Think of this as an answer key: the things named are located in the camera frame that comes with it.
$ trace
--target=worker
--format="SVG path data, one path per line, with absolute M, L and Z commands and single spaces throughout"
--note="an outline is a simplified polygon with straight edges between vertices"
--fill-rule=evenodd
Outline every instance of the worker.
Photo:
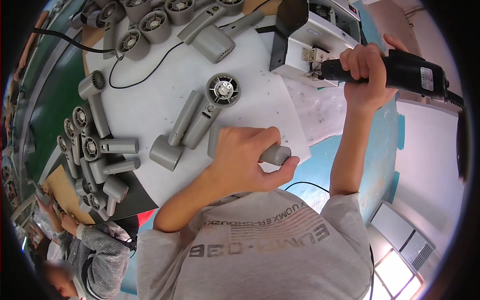
M 138 237 L 139 299 L 362 299 L 373 272 L 358 202 L 363 161 L 373 115 L 397 92 L 385 87 L 383 55 L 373 43 L 340 55 L 345 71 L 369 82 L 345 84 L 347 115 L 321 213 L 275 189 L 293 178 L 298 157 L 272 173 L 258 165 L 281 143 L 277 128 L 223 128 L 213 163 Z
M 66 299 L 115 297 L 127 272 L 130 250 L 136 249 L 132 241 L 138 233 L 137 216 L 89 227 L 66 213 L 58 218 L 53 201 L 45 205 L 36 200 L 57 233 L 63 259 L 74 269 L 72 277 L 61 264 L 44 264 L 41 272 L 46 281 Z

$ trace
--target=window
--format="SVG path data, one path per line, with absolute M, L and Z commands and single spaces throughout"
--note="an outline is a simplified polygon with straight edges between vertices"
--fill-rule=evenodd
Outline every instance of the window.
M 410 300 L 420 286 L 420 279 L 392 249 L 375 265 L 372 300 Z M 363 300 L 369 299 L 370 292 Z

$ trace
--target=label sticker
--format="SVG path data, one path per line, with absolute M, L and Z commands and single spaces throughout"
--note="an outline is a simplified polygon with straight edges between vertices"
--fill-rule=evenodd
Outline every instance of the label sticker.
M 429 68 L 420 67 L 421 87 L 433 92 L 433 72 Z

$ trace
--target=gray sweater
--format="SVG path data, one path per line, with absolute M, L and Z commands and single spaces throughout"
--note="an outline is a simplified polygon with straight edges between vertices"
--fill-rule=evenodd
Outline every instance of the gray sweater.
M 64 230 L 57 233 L 57 238 L 62 252 L 69 251 L 67 262 L 75 268 L 75 276 L 84 289 L 82 293 L 88 300 L 95 299 L 89 292 L 100 299 L 115 297 L 127 272 L 130 249 L 114 239 L 113 231 L 105 224 L 93 225 L 92 228 L 80 224 L 76 235 L 74 237 Z M 82 281 L 82 267 L 90 254 L 93 261 L 88 267 L 88 292 Z

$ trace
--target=air conditioner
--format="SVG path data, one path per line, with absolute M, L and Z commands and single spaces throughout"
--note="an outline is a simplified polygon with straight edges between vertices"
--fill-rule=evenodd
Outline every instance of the air conditioner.
M 416 271 L 420 269 L 435 245 L 388 202 L 382 202 L 371 224 L 392 244 L 403 259 Z

